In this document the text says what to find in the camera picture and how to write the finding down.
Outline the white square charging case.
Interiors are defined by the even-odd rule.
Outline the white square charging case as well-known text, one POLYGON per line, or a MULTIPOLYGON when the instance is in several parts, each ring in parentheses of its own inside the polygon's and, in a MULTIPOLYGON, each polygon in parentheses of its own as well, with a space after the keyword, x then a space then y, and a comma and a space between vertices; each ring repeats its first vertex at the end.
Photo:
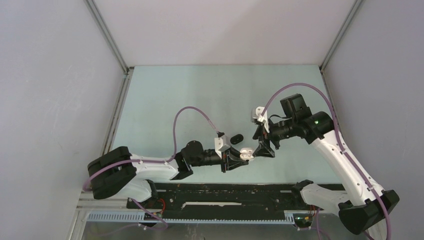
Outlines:
POLYGON ((239 158, 244 161, 252 161, 254 156, 255 150, 251 147, 243 147, 239 150, 239 158))

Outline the black oval charging case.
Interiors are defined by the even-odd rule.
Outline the black oval charging case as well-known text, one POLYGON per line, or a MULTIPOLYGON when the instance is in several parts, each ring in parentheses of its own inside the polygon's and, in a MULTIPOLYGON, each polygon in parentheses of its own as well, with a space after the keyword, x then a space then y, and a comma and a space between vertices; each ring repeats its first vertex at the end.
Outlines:
POLYGON ((232 145, 237 145, 244 140, 244 136, 242 134, 236 134, 230 138, 230 143, 232 145))

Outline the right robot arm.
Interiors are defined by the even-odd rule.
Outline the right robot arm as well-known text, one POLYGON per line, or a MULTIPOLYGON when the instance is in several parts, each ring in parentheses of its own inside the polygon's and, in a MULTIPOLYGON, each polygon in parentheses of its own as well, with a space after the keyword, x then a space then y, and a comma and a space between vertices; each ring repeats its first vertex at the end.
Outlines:
POLYGON ((400 198, 394 190, 386 190, 361 166, 347 147, 332 118, 323 111, 312 113, 300 94, 280 101, 285 119, 273 123, 261 106, 252 112, 257 124, 254 139, 258 147, 234 149, 221 139, 215 141, 224 171, 247 164, 257 157, 273 158, 280 141, 299 137, 313 146, 340 180, 344 192, 324 188, 311 180, 296 183, 291 189, 291 204, 297 209, 314 206, 339 217, 347 230, 355 235, 381 240, 382 227, 400 198))

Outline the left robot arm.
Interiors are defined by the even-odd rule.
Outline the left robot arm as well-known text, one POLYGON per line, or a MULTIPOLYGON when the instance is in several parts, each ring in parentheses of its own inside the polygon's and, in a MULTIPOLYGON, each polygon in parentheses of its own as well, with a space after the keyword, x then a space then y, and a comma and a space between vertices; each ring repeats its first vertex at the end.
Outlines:
POLYGON ((250 148, 228 146, 222 138, 215 139, 214 149, 204 149, 193 140, 167 162, 131 154, 128 147, 120 146, 88 164, 89 180, 84 190, 91 191, 96 200, 131 198, 153 208, 158 202, 155 181, 185 179, 193 174, 194 167, 217 165, 225 173, 248 165, 252 152, 250 148))

